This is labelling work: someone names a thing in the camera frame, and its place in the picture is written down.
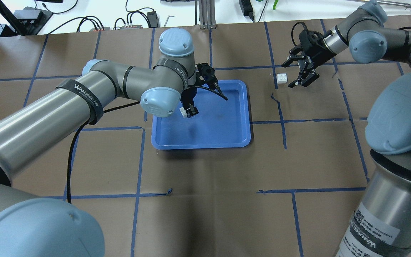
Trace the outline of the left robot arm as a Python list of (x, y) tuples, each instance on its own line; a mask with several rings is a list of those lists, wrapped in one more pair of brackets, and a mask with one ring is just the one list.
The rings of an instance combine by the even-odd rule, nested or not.
[(90, 60), (82, 75), (0, 120), (0, 257), (102, 257), (105, 239), (89, 213), (67, 200), (39, 197), (12, 187), (13, 178), (59, 141), (96, 124), (116, 98), (168, 117), (179, 102), (184, 116), (198, 114), (197, 89), (226, 99), (207, 63), (194, 63), (194, 44), (183, 28), (159, 38), (161, 57), (153, 68)]

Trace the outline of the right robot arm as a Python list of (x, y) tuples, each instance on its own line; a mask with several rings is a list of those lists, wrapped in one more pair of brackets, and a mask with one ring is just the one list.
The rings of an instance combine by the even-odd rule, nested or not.
[[(288, 67), (298, 78), (289, 87), (307, 87), (315, 69), (349, 49), (360, 64), (392, 60), (411, 67), (411, 27), (384, 27), (388, 16), (375, 0), (366, 1), (324, 34), (304, 26), (290, 49)], [(411, 73), (390, 83), (376, 99), (365, 129), (376, 168), (346, 232), (337, 257), (406, 257), (411, 253)]]

